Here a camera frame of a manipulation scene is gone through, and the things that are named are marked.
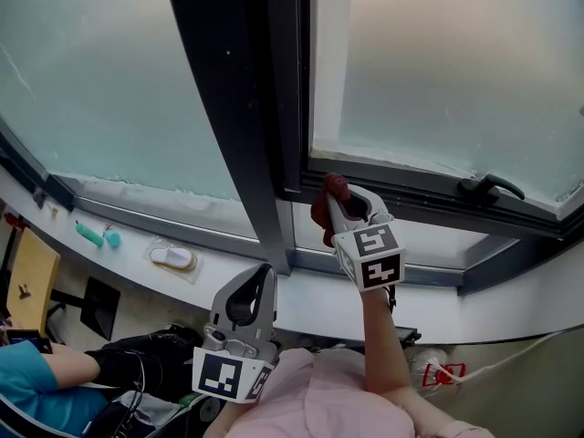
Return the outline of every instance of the person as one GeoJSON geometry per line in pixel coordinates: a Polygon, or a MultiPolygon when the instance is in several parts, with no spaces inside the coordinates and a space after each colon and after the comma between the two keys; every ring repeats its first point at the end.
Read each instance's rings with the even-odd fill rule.
{"type": "MultiPolygon", "coordinates": [[[[332,193],[350,210],[347,181],[326,177],[312,217],[334,235],[326,203],[332,193]]],[[[487,430],[457,422],[412,387],[383,289],[360,293],[365,355],[348,349],[282,352],[254,404],[228,402],[204,438],[359,437],[487,438],[487,430]]]]}
{"type": "MultiPolygon", "coordinates": [[[[12,329],[20,327],[12,321],[12,329]]],[[[191,392],[192,367],[183,364],[201,345],[194,330],[178,325],[87,353],[51,343],[52,354],[45,354],[30,341],[6,345],[6,336],[0,338],[0,394],[28,416],[73,436],[81,436],[109,399],[135,389],[141,374],[145,392],[177,402],[191,392]],[[112,394],[80,387],[88,382],[118,389],[112,394]]],[[[0,438],[5,436],[12,434],[0,428],[0,438]]]]}

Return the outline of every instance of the frosted glass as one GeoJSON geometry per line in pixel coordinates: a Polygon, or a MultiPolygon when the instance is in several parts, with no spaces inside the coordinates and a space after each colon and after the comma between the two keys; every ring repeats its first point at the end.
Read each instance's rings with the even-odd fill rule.
{"type": "MultiPolygon", "coordinates": [[[[310,206],[293,203],[296,246],[332,253],[322,243],[323,230],[310,218],[310,206]]],[[[465,269],[476,262],[476,252],[467,251],[487,237],[486,234],[421,224],[398,219],[405,243],[405,261],[410,265],[465,269]]]]}
{"type": "Polygon", "coordinates": [[[0,114],[52,173],[238,199],[170,0],[0,0],[0,114]]]}
{"type": "Polygon", "coordinates": [[[582,184],[584,0],[317,6],[315,154],[490,172],[552,204],[582,184]]]}

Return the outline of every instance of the pink shirt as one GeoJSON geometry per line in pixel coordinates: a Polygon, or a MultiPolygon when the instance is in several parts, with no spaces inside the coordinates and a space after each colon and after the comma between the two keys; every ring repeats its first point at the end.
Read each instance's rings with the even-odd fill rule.
{"type": "MultiPolygon", "coordinates": [[[[410,416],[386,399],[364,391],[365,358],[347,349],[282,352],[260,403],[237,420],[227,438],[413,438],[410,416]]],[[[463,422],[441,438],[488,438],[463,422]]]]}

